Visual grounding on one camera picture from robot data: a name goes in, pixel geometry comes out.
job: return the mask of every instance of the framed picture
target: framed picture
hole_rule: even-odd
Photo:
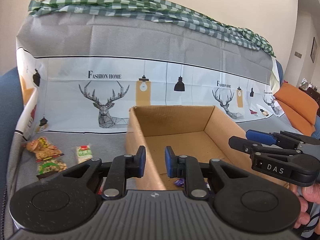
[[[317,42],[316,42],[316,38],[313,37],[313,43],[312,43],[312,49],[311,49],[311,59],[312,59],[313,63],[316,60],[317,50],[318,50],[318,45],[317,45]]]

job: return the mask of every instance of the orange cushion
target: orange cushion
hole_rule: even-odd
[[[311,136],[313,132],[316,130],[314,125],[309,123],[306,119],[304,119],[301,115],[299,115],[292,108],[287,106],[284,102],[277,100],[279,105],[282,107],[284,113],[288,117],[291,125],[302,132],[304,135]]]
[[[313,125],[316,123],[316,114],[319,106],[305,92],[289,83],[283,83],[279,91],[275,93],[275,97],[304,117],[309,123]]]

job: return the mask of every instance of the cardboard box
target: cardboard box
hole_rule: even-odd
[[[146,147],[144,176],[136,179],[138,189],[181,189],[166,174],[164,148],[171,146],[176,155],[190,155],[199,162],[212,158],[269,179],[286,183],[251,169],[248,154],[228,145],[231,136],[245,138],[245,132],[215,106],[135,106],[130,109],[126,150],[135,155],[138,147]]]

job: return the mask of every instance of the ceiling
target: ceiling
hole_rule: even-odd
[[[320,37],[320,0],[298,0],[298,10],[311,14],[318,37]]]

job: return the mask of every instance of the checkered fabric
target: checkered fabric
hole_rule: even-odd
[[[246,28],[236,28],[167,0],[31,0],[29,14],[75,12],[104,16],[124,16],[152,22],[173,23],[249,49],[263,49],[275,56],[262,36]]]

